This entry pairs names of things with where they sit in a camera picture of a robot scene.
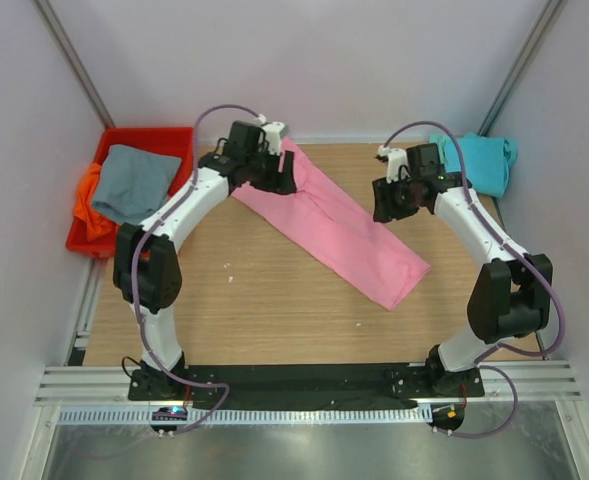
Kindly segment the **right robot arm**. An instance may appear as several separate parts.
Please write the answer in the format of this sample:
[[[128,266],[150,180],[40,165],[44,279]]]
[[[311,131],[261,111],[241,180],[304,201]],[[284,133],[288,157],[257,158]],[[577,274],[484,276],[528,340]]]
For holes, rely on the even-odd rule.
[[[380,146],[377,158],[387,170],[372,183],[374,221],[405,219],[425,208],[451,229],[480,267],[466,327],[434,346],[425,362],[428,390],[454,396],[473,382],[479,360],[547,326],[552,263],[506,236],[466,175],[446,171],[435,144],[407,150]]]

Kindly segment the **grey t shirt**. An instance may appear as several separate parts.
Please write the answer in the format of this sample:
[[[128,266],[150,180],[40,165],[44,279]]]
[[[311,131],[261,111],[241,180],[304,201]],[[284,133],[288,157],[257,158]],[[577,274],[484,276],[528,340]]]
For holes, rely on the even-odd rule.
[[[181,159],[112,145],[101,167],[91,207],[116,224],[139,224],[169,198]]]

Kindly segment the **orange t shirt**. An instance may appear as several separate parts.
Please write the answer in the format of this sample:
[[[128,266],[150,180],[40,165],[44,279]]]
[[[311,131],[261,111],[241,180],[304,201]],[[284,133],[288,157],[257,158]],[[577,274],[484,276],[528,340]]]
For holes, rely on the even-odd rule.
[[[92,199],[98,187],[101,165],[92,163],[81,178],[77,191],[73,216],[84,226],[84,240],[94,242],[115,233],[117,224],[100,214],[92,206]]]

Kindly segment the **right corner metal post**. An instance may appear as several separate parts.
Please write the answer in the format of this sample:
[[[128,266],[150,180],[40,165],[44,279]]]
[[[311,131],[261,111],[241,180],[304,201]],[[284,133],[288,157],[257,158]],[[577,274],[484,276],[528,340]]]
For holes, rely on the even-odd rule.
[[[546,37],[567,5],[567,0],[547,0],[529,30],[523,45],[512,62],[498,92],[477,131],[480,136],[489,136],[505,110],[509,100],[534,61]]]

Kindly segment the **red plastic bin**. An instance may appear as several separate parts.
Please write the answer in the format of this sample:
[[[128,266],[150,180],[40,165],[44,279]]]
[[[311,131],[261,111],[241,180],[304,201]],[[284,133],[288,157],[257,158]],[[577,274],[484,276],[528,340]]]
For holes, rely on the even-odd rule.
[[[111,128],[104,131],[88,169],[90,173],[94,173],[94,186],[98,183],[99,165],[107,158],[109,148],[116,144],[180,158],[181,165],[169,186],[169,196],[173,196],[190,177],[193,156],[192,127]],[[89,258],[110,258],[114,255],[116,229],[114,227],[105,231],[104,235],[88,240],[85,218],[74,215],[65,246],[69,251]]]

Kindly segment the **corner metal post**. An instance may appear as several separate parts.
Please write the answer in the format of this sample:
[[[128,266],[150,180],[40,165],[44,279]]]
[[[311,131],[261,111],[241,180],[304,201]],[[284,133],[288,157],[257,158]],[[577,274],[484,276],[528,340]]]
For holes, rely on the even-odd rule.
[[[103,127],[114,128],[114,120],[51,2],[33,0],[32,4]]]
[[[512,62],[498,92],[477,131],[480,136],[489,136],[505,110],[509,100],[534,61],[546,37],[567,5],[567,0],[547,0],[529,30],[523,45]]]

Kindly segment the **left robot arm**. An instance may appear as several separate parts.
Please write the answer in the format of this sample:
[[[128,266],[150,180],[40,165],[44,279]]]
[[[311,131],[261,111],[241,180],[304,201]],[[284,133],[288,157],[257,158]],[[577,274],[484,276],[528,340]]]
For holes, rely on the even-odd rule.
[[[234,122],[166,204],[137,225],[120,226],[113,283],[132,308],[143,347],[130,377],[130,399],[176,400],[196,385],[188,378],[176,336],[179,250],[204,217],[243,185],[277,195],[296,193],[294,154],[282,145],[285,130],[284,123],[262,117]]]

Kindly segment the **left corner metal post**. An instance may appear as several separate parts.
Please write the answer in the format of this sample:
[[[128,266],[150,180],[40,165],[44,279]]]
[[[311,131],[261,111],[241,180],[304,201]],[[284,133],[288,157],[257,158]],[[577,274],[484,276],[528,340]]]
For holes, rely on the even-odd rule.
[[[51,2],[33,0],[32,4],[103,127],[114,128],[114,120]]]

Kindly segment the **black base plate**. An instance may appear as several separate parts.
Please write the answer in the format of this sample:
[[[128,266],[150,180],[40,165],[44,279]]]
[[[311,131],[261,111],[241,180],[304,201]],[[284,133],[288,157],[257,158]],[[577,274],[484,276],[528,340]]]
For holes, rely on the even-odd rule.
[[[230,387],[230,409],[316,409],[347,400],[409,400],[433,397],[480,398],[485,394],[477,368],[447,373],[421,363],[196,365],[177,364],[172,373],[194,384],[191,400],[205,408]]]

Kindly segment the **teal folded t shirt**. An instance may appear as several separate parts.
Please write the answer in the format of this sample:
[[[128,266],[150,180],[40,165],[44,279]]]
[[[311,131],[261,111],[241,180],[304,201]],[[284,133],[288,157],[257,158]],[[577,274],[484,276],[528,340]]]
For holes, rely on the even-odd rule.
[[[472,132],[458,137],[466,177],[477,194],[501,198],[505,194],[510,169],[518,158],[517,144],[507,138],[483,137]],[[432,134],[429,142],[437,145],[448,173],[461,172],[460,159],[453,141],[445,134]]]

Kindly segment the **pink t shirt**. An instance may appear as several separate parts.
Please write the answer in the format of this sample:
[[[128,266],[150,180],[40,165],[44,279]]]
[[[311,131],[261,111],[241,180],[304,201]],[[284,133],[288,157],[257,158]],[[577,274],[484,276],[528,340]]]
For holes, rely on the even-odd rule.
[[[334,271],[361,294],[395,309],[430,265],[313,164],[291,139],[297,192],[276,195],[244,185],[233,197]]]

